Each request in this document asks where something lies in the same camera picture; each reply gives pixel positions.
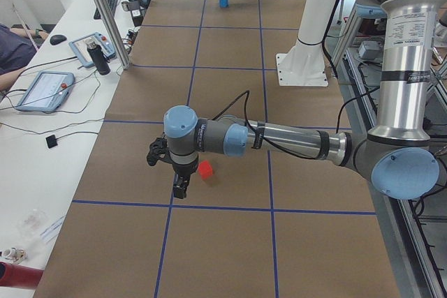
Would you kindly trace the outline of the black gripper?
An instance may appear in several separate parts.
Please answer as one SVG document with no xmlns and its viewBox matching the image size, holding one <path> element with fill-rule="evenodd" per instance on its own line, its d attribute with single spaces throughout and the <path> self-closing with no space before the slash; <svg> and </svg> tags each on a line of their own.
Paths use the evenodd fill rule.
<svg viewBox="0 0 447 298">
<path fill-rule="evenodd" d="M 173 163 L 173 169 L 176 173 L 173 182 L 173 196 L 175 198 L 186 198 L 191 175 L 196 172 L 198 161 L 192 161 L 186 164 Z"/>
</svg>

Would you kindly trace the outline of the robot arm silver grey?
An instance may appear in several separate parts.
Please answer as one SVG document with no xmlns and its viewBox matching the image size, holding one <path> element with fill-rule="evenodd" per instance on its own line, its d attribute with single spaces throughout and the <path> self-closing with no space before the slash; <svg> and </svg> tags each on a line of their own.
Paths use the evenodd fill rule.
<svg viewBox="0 0 447 298">
<path fill-rule="evenodd" d="M 410 200 L 428 192 L 439 178 L 423 130 L 427 86 L 439 7 L 446 0 L 358 0 L 387 15 L 376 124 L 366 135 L 266 124 L 224 113 L 201 119 L 190 107 L 164 116 L 161 153 L 175 171 L 173 195 L 186 197 L 198 155 L 209 151 L 238 157 L 248 148 L 276 149 L 297 158 L 329 160 L 356 171 L 388 197 Z"/>
</svg>

